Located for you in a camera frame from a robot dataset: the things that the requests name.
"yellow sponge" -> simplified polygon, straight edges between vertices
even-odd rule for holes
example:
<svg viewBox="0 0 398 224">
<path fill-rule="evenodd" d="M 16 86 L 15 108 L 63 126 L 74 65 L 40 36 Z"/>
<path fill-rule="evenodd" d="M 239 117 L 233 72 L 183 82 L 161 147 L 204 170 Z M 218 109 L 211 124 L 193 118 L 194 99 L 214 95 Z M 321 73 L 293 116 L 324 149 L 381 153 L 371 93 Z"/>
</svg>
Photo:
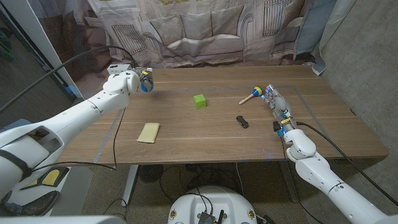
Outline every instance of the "yellow sponge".
<svg viewBox="0 0 398 224">
<path fill-rule="evenodd" d="M 155 143 L 155 138 L 159 130 L 159 123 L 146 123 L 137 141 Z"/>
</svg>

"yellow pad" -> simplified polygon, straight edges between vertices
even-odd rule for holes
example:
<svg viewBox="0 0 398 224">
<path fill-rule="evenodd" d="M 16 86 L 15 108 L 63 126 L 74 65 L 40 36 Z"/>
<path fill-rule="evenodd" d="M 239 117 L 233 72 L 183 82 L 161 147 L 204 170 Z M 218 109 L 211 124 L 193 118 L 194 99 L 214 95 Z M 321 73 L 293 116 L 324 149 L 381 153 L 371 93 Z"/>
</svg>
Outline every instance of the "yellow pad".
<svg viewBox="0 0 398 224">
<path fill-rule="evenodd" d="M 57 170 L 57 169 L 51 170 L 51 172 L 49 172 L 45 176 L 44 180 L 42 181 L 42 184 L 54 186 L 54 183 L 57 180 L 59 175 L 60 175 L 60 171 L 59 170 Z"/>
<path fill-rule="evenodd" d="M 159 123 L 146 123 L 137 141 L 155 143 L 155 138 L 159 130 L 159 126 Z"/>
<path fill-rule="evenodd" d="M 33 181 L 32 183 L 26 185 L 25 187 L 30 187 L 30 186 L 34 186 L 37 184 L 37 180 Z"/>
</svg>

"wooden maraca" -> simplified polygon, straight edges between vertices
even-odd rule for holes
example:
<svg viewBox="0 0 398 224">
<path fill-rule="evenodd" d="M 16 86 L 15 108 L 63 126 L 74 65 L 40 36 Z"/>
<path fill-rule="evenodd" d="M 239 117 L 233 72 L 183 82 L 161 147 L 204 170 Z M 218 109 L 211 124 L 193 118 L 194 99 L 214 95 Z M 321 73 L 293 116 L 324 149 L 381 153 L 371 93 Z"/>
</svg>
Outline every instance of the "wooden maraca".
<svg viewBox="0 0 398 224">
<path fill-rule="evenodd" d="M 256 87 L 254 87 L 253 89 L 253 93 L 250 94 L 248 97 L 246 97 L 245 99 L 241 100 L 239 102 L 239 105 L 242 105 L 244 102 L 246 102 L 247 100 L 249 100 L 250 98 L 254 97 L 254 96 L 261 96 L 262 93 L 264 93 L 264 90 L 266 88 L 263 85 L 258 85 Z"/>
</svg>

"black cable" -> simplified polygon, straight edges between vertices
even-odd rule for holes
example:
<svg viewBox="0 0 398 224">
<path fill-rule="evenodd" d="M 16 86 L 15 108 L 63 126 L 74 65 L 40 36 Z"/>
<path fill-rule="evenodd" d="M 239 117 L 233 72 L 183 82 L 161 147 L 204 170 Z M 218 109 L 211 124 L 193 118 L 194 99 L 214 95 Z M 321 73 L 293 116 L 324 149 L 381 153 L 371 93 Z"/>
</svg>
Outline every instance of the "black cable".
<svg viewBox="0 0 398 224">
<path fill-rule="evenodd" d="M 197 191 L 198 191 L 198 194 L 199 194 L 201 200 L 202 200 L 203 203 L 205 204 L 205 212 L 207 213 L 207 205 L 206 205 L 205 199 L 203 199 L 203 196 L 200 194 L 199 188 L 198 188 L 198 187 L 197 187 Z"/>
<path fill-rule="evenodd" d="M 239 185 L 239 180 L 237 179 L 238 177 L 236 176 L 235 172 L 232 172 L 230 170 L 212 168 L 212 167 L 203 167 L 203 164 L 186 164 L 185 166 L 188 171 L 196 172 L 198 174 L 194 178 L 192 178 L 192 180 L 189 182 L 189 184 L 187 185 L 188 189 L 194 189 L 195 187 L 206 185 L 206 184 L 208 185 L 208 184 L 210 184 L 211 175 L 213 175 L 213 177 L 215 175 L 218 175 L 219 178 L 215 177 L 215 179 L 216 180 L 223 179 L 223 181 L 219 181 L 219 182 L 213 183 L 213 184 L 224 185 L 225 181 L 227 180 L 226 178 L 228 178 L 228 179 L 232 180 L 232 183 L 234 185 L 234 190 L 237 192 L 240 192 L 240 194 L 242 194 L 241 188 Z M 203 177 L 205 174 L 210 174 L 209 179 L 206 179 Z"/>
<path fill-rule="evenodd" d="M 173 167 L 178 168 L 178 170 L 179 170 L 179 172 L 180 172 L 180 184 L 181 184 L 181 187 L 182 187 L 184 190 L 186 190 L 186 189 L 184 188 L 183 184 L 182 184 L 182 181 L 181 181 L 181 169 L 180 169 L 178 166 L 170 166 L 170 167 L 166 168 L 166 170 L 163 171 L 163 174 L 160 176 L 160 179 L 159 179 L 160 189 L 163 191 L 163 194 L 164 194 L 172 203 L 174 203 L 173 199 L 171 199 L 171 198 L 166 194 L 166 191 L 163 189 L 163 186 L 162 186 L 162 177 L 163 177 L 163 175 L 166 173 L 166 171 L 168 171 L 169 169 L 171 169 L 171 168 L 173 168 Z"/>
<path fill-rule="evenodd" d="M 385 192 L 380 186 L 377 185 L 377 183 L 375 183 L 370 177 L 368 177 L 368 175 L 366 175 L 363 171 L 361 171 L 361 169 L 358 168 L 358 166 L 355 165 L 355 163 L 332 141 L 330 140 L 328 137 L 326 137 L 324 134 L 322 134 L 320 131 L 318 131 L 316 128 L 312 127 L 309 124 L 303 123 L 303 122 L 296 122 L 297 125 L 304 125 L 309 127 L 310 129 L 312 129 L 313 131 L 315 131 L 316 133 L 318 133 L 320 136 L 322 136 L 324 139 L 326 139 L 334 148 L 337 149 L 338 152 L 340 152 L 341 155 L 343 155 L 343 157 L 345 159 L 348 160 L 348 162 L 353 165 L 353 167 L 359 172 L 361 173 L 373 186 L 375 186 L 375 188 L 377 188 L 384 196 L 386 196 L 392 203 L 394 203 L 395 205 L 398 206 L 398 202 L 392 198 L 387 192 Z"/>
<path fill-rule="evenodd" d="M 48 164 L 48 165 L 45 165 L 45 166 L 42 166 L 42 167 L 39 167 L 39 168 L 36 168 L 36 169 L 35 169 L 35 167 L 34 167 L 34 168 L 32 169 L 32 172 L 35 172 L 35 171 L 37 171 L 37 170 L 40 170 L 40 169 L 43 169 L 43 168 L 46 168 L 46 167 L 49 167 L 49 166 L 59 165 L 59 164 L 86 164 L 86 165 L 96 165 L 96 166 L 101 166 L 101 167 L 106 167 L 106 168 L 109 168 L 109 169 L 112 169 L 112 170 L 116 170 L 115 168 L 112 168 L 112 167 L 110 167 L 110 166 L 102 165 L 102 164 L 97 164 L 97 163 L 95 163 L 95 162 L 54 162 L 53 164 Z"/>
<path fill-rule="evenodd" d="M 181 181 L 181 169 L 180 169 L 178 166 L 170 166 L 170 167 L 168 167 L 166 170 L 163 171 L 163 174 L 165 174 L 167 170 L 169 170 L 169 169 L 171 169 L 171 168 L 173 168 L 173 167 L 178 168 L 178 170 L 180 171 L 180 184 L 181 184 L 182 188 L 185 190 L 185 188 L 183 187 L 182 181 Z M 163 174 L 160 176 L 160 179 L 159 179 L 160 189 L 162 190 L 163 194 L 164 194 L 172 203 L 174 203 L 174 200 L 173 200 L 170 196 L 168 196 L 168 195 L 166 194 L 166 191 L 163 189 L 163 185 L 162 185 L 162 177 L 163 177 Z M 185 193 L 185 194 L 183 194 L 183 195 L 197 195 L 197 196 L 200 196 L 201 199 L 203 200 L 203 203 L 205 204 L 205 208 L 206 208 L 205 211 L 206 211 L 206 213 L 207 213 L 207 206 L 206 206 L 206 203 L 205 203 L 205 201 L 204 201 L 203 198 L 207 199 L 207 200 L 209 201 L 210 205 L 211 205 L 210 215 L 213 214 L 213 204 L 211 203 L 210 199 L 208 199 L 206 196 L 200 194 L 198 188 L 197 188 L 197 190 L 198 190 L 198 193 L 199 193 L 199 194 L 195 194 L 195 193 Z"/>
<path fill-rule="evenodd" d="M 304 207 L 304 205 L 301 203 L 299 193 L 297 192 L 297 189 L 296 189 L 296 186 L 295 186 L 295 184 L 294 184 L 293 177 L 292 177 L 292 171 L 290 170 L 289 163 L 287 162 L 287 159 L 286 159 L 286 155 L 285 155 L 285 146 L 284 146 L 284 140 L 283 140 L 283 138 L 280 138 L 280 141 L 282 142 L 282 150 L 283 150 L 283 152 L 284 152 L 285 162 L 286 162 L 286 165 L 287 165 L 287 169 L 289 170 L 290 181 L 292 182 L 292 187 L 293 187 L 293 190 L 294 190 L 294 194 L 296 195 L 296 197 L 297 197 L 297 199 L 298 199 L 298 203 L 301 205 L 301 207 L 304 209 L 304 211 L 306 211 L 314 220 L 316 220 L 318 223 L 323 224 L 323 222 L 321 222 L 321 221 L 319 221 L 317 218 L 315 218 L 315 217 Z"/>
<path fill-rule="evenodd" d="M 114 213 L 114 214 L 112 214 L 112 215 L 121 215 L 121 216 L 124 217 L 124 220 L 127 221 L 127 218 L 126 218 L 126 217 L 127 217 L 127 207 L 128 207 L 128 205 L 127 205 L 126 201 L 125 201 L 123 198 L 117 198 L 117 199 L 113 200 L 113 202 L 106 208 L 105 212 L 102 213 L 102 214 L 105 215 L 105 213 L 108 211 L 108 209 L 109 209 L 115 202 L 117 202 L 118 200 L 123 201 L 124 204 L 126 205 L 126 209 L 125 209 L 125 211 L 124 211 L 124 215 L 121 214 L 121 213 Z"/>
<path fill-rule="evenodd" d="M 17 101 L 23 94 L 25 94 L 27 91 L 29 91 L 31 88 L 35 87 L 37 84 L 39 84 L 41 81 L 43 81 L 45 78 L 47 78 L 49 75 L 53 74 L 54 72 L 60 70 L 61 68 L 63 68 L 64 66 L 68 65 L 69 63 L 75 61 L 76 59 L 98 51 L 98 50 L 103 50 L 103 49 L 111 49 L 111 48 L 115 48 L 115 49 L 119 49 L 124 51 L 125 53 L 128 54 L 128 56 L 131 58 L 131 66 L 133 66 L 133 68 L 136 67 L 136 63 L 132 57 L 132 55 L 130 54 L 130 52 L 128 52 L 126 49 L 122 48 L 122 47 L 118 47 L 118 46 L 103 46 L 103 47 L 98 47 L 96 49 L 91 49 L 91 50 L 87 50 L 86 52 L 80 53 L 70 59 L 68 59 L 66 62 L 63 62 L 62 64 L 60 64 L 59 66 L 55 67 L 53 70 L 47 72 L 45 75 L 43 75 L 42 77 L 40 77 L 38 80 L 34 81 L 32 84 L 30 84 L 28 87 L 26 87 L 24 90 L 22 90 L 20 93 L 18 93 L 15 97 L 13 97 L 10 101 L 8 101 L 4 106 L 2 106 L 0 108 L 0 113 L 2 113 L 5 109 L 7 109 L 9 106 L 11 106 L 15 101 Z"/>
<path fill-rule="evenodd" d="M 210 199 L 208 199 L 206 196 L 204 196 L 204 195 L 199 195 L 199 194 L 195 194 L 195 193 L 186 193 L 186 194 L 183 194 L 182 196 L 184 196 L 184 195 L 196 195 L 196 196 L 204 197 L 204 198 L 207 199 L 207 201 L 209 201 L 209 203 L 210 203 L 210 206 L 211 206 L 210 215 L 213 214 L 213 204 L 211 203 Z"/>
<path fill-rule="evenodd" d="M 126 108 L 124 108 L 124 110 L 123 110 L 123 114 L 122 114 L 122 117 L 120 118 L 119 126 L 118 126 L 118 128 L 117 128 L 117 130 L 116 130 L 116 134 L 114 135 L 114 138 L 113 138 L 113 161 L 114 161 L 114 166 L 115 166 L 115 168 L 117 168 L 118 165 L 117 165 L 117 163 L 116 163 L 116 153 L 115 153 L 115 151 L 114 151 L 114 145 L 115 145 L 115 142 L 116 142 L 116 137 L 118 136 L 118 132 L 119 132 L 120 125 L 122 124 L 124 112 L 126 112 Z"/>
</svg>

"cable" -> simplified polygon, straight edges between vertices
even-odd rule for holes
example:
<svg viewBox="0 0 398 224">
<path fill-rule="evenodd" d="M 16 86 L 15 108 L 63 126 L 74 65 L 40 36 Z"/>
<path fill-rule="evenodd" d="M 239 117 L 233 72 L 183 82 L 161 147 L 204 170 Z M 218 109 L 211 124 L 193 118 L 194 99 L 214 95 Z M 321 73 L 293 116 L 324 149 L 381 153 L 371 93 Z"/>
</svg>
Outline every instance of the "cable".
<svg viewBox="0 0 398 224">
<path fill-rule="evenodd" d="M 114 213 L 114 214 L 112 214 L 112 215 L 121 215 L 121 216 L 124 217 L 124 220 L 127 221 L 127 218 L 126 218 L 126 217 L 127 217 L 127 207 L 128 207 L 128 205 L 127 205 L 126 201 L 125 201 L 123 198 L 117 198 L 117 199 L 113 200 L 113 202 L 106 208 L 105 212 L 102 213 L 102 214 L 105 215 L 105 213 L 108 211 L 108 209 L 109 209 L 115 202 L 117 202 L 118 200 L 122 200 L 122 201 L 124 202 L 124 204 L 126 205 L 126 209 L 125 209 L 125 211 L 124 211 L 124 215 L 121 214 L 121 213 Z"/>
<path fill-rule="evenodd" d="M 203 199 L 203 196 L 200 194 L 199 188 L 198 188 L 198 187 L 197 187 L 197 191 L 198 191 L 198 194 L 199 194 L 201 200 L 202 200 L 203 203 L 205 204 L 205 212 L 207 213 L 207 205 L 206 205 L 205 199 Z"/>
<path fill-rule="evenodd" d="M 54 72 L 60 70 L 61 68 L 63 68 L 64 66 L 68 65 L 69 63 L 75 61 L 76 59 L 92 53 L 92 52 L 96 52 L 98 50 L 103 50 L 103 49 L 111 49 L 111 48 L 115 48 L 115 49 L 119 49 L 124 51 L 125 53 L 128 54 L 128 56 L 131 59 L 131 66 L 133 66 L 134 68 L 136 67 L 136 63 L 132 57 L 132 55 L 130 54 L 130 52 L 128 52 L 126 49 L 122 48 L 122 47 L 118 47 L 118 46 L 103 46 L 103 47 L 98 47 L 95 49 L 91 49 L 91 50 L 87 50 L 83 53 L 80 53 L 70 59 L 68 59 L 66 62 L 63 62 L 62 64 L 60 64 L 59 66 L 55 67 L 53 70 L 47 72 L 45 75 L 43 75 L 42 77 L 40 77 L 38 80 L 34 81 L 32 84 L 30 84 L 28 87 L 26 87 L 24 90 L 22 90 L 20 93 L 18 93 L 15 97 L 13 97 L 10 101 L 8 101 L 4 106 L 2 106 L 0 108 L 0 113 L 2 113 L 5 109 L 7 109 L 9 106 L 11 106 L 15 101 L 17 101 L 23 94 L 25 94 L 27 91 L 29 91 L 31 88 L 35 87 L 37 84 L 39 84 L 41 81 L 43 81 L 45 78 L 47 78 L 49 75 L 53 74 Z"/>
<path fill-rule="evenodd" d="M 211 203 L 210 199 L 208 199 L 206 196 L 204 196 L 204 195 L 198 195 L 198 194 L 195 194 L 195 193 L 186 193 L 186 194 L 183 194 L 182 196 L 184 196 L 184 195 L 197 195 L 197 196 L 204 197 L 205 199 L 207 199 L 207 201 L 209 201 L 209 203 L 210 203 L 210 205 L 211 205 L 211 212 L 210 212 L 210 215 L 213 214 L 213 204 Z"/>
<path fill-rule="evenodd" d="M 265 218 L 262 218 L 261 216 L 259 216 L 259 215 L 257 215 L 257 214 L 256 214 L 256 217 L 257 217 L 257 218 L 260 218 L 262 221 L 265 221 L 265 222 L 267 223 L 267 220 L 266 220 Z"/>
<path fill-rule="evenodd" d="M 106 168 L 109 168 L 109 169 L 112 169 L 112 170 L 116 170 L 115 168 L 112 168 L 112 167 L 110 167 L 110 166 L 102 165 L 102 164 L 97 164 L 97 163 L 95 163 L 95 162 L 54 162 L 53 164 L 48 164 L 48 165 L 45 165 L 45 166 L 42 166 L 42 167 L 39 167 L 39 168 L 36 168 L 36 169 L 35 169 L 35 167 L 33 167 L 32 172 L 38 171 L 38 170 L 40 170 L 40 169 L 43 169 L 43 168 L 46 168 L 46 167 L 49 167 L 49 166 L 59 165 L 59 164 L 86 164 L 86 165 L 96 165 L 96 166 L 101 166 L 101 167 L 106 167 Z"/>
<path fill-rule="evenodd" d="M 127 221 L 126 216 L 124 216 L 122 213 L 114 213 L 114 214 L 112 214 L 112 215 L 121 215 L 121 216 L 124 218 L 124 221 Z"/>
<path fill-rule="evenodd" d="M 240 183 L 241 183 L 241 188 L 242 188 L 242 196 L 244 197 L 243 184 L 242 184 L 242 179 L 241 179 L 241 176 L 239 175 L 239 171 L 238 171 L 238 163 L 237 163 L 237 162 L 236 162 L 236 173 L 238 174 L 239 181 L 240 181 Z"/>
<path fill-rule="evenodd" d="M 114 161 L 114 167 L 115 167 L 115 168 L 117 168 L 118 165 L 117 165 L 117 163 L 116 163 L 116 153 L 115 153 L 115 151 L 114 151 L 114 145 L 115 145 L 115 142 L 116 142 L 116 137 L 118 136 L 118 132 L 119 132 L 120 125 L 122 124 L 124 112 L 126 112 L 126 108 L 124 108 L 124 110 L 123 110 L 123 114 L 122 114 L 122 117 L 120 118 L 119 126 L 118 126 L 118 128 L 117 128 L 117 130 L 116 130 L 116 134 L 114 135 L 114 138 L 113 138 L 113 161 Z"/>
<path fill-rule="evenodd" d="M 304 209 L 304 211 L 306 211 L 314 220 L 316 220 L 316 221 L 317 221 L 318 223 L 320 223 L 320 224 L 323 224 L 323 222 L 321 222 L 321 221 L 319 221 L 317 218 L 315 218 L 315 217 L 304 207 L 304 205 L 301 203 L 299 193 L 297 192 L 297 189 L 296 189 L 296 186 L 295 186 L 295 184 L 294 184 L 293 177 L 292 177 L 292 171 L 290 170 L 289 163 L 287 162 L 287 159 L 286 159 L 284 140 L 283 140 L 282 137 L 280 138 L 280 141 L 281 141 L 281 143 L 282 143 L 282 150 L 283 150 L 283 152 L 284 152 L 284 157 L 285 157 L 286 166 L 287 166 L 287 169 L 288 169 L 288 171 L 289 171 L 290 181 L 292 182 L 292 187 L 293 187 L 293 190 L 294 190 L 294 194 L 296 195 L 296 197 L 297 197 L 297 199 L 298 199 L 298 203 L 301 205 L 301 207 Z"/>
<path fill-rule="evenodd" d="M 181 169 L 180 169 L 178 166 L 170 166 L 170 167 L 166 168 L 166 170 L 163 171 L 163 174 L 165 174 L 166 171 L 168 171 L 169 169 L 171 169 L 171 168 L 173 168 L 173 167 L 178 168 L 178 170 L 180 171 L 180 184 L 181 184 L 182 188 L 185 190 L 185 188 L 183 187 L 182 181 L 181 181 Z M 164 194 L 172 203 L 174 203 L 173 199 L 171 199 L 171 198 L 166 194 L 166 191 L 163 189 L 163 186 L 162 186 L 162 177 L 163 177 L 163 174 L 160 176 L 160 179 L 159 179 L 160 189 L 163 191 L 163 194 Z"/>
<path fill-rule="evenodd" d="M 316 133 L 318 133 L 320 136 L 322 136 L 324 139 L 326 139 L 334 148 L 337 149 L 338 152 L 340 152 L 341 155 L 343 155 L 343 157 L 345 159 L 348 160 L 348 162 L 353 165 L 353 167 L 359 172 L 361 173 L 373 186 L 375 186 L 375 188 L 377 188 L 384 196 L 386 196 L 392 203 L 394 203 L 395 205 L 398 206 L 398 202 L 392 198 L 387 192 L 385 192 L 380 186 L 377 185 L 377 183 L 375 183 L 370 177 L 368 177 L 368 175 L 366 175 L 363 171 L 361 171 L 358 166 L 355 165 L 355 163 L 332 141 L 330 140 L 328 137 L 326 137 L 324 134 L 322 134 L 320 131 L 318 131 L 317 129 L 315 129 L 314 127 L 312 127 L 309 124 L 303 123 L 303 122 L 296 122 L 297 125 L 304 125 L 309 127 L 310 129 L 312 129 L 313 131 L 315 131 Z"/>
<path fill-rule="evenodd" d="M 180 169 L 178 166 L 170 166 L 170 167 L 168 167 L 166 170 L 163 171 L 163 174 L 165 174 L 167 170 L 169 170 L 169 169 L 171 169 L 171 168 L 173 168 L 173 167 L 178 168 L 178 171 L 180 172 L 180 184 L 181 184 L 182 188 L 185 190 L 185 188 L 183 187 L 182 181 L 181 181 L 181 169 Z M 168 195 L 166 194 L 166 191 L 163 189 L 163 185 L 162 185 L 162 177 L 163 177 L 163 174 L 160 176 L 160 179 L 159 179 L 160 189 L 162 190 L 163 194 L 164 194 L 172 203 L 174 203 L 174 200 L 173 200 L 170 196 L 168 196 Z M 211 203 L 210 199 L 208 199 L 206 196 L 200 194 L 198 187 L 197 187 L 197 191 L 198 191 L 199 194 L 196 194 L 196 193 L 185 193 L 185 194 L 183 194 L 183 195 L 197 195 L 197 196 L 200 196 L 201 199 L 203 200 L 203 203 L 205 204 L 205 212 L 206 212 L 206 213 L 207 213 L 207 206 L 206 206 L 206 202 L 205 202 L 205 200 L 204 200 L 203 198 L 207 199 L 207 200 L 209 201 L 210 205 L 211 205 L 210 215 L 213 214 L 213 204 Z"/>
</svg>

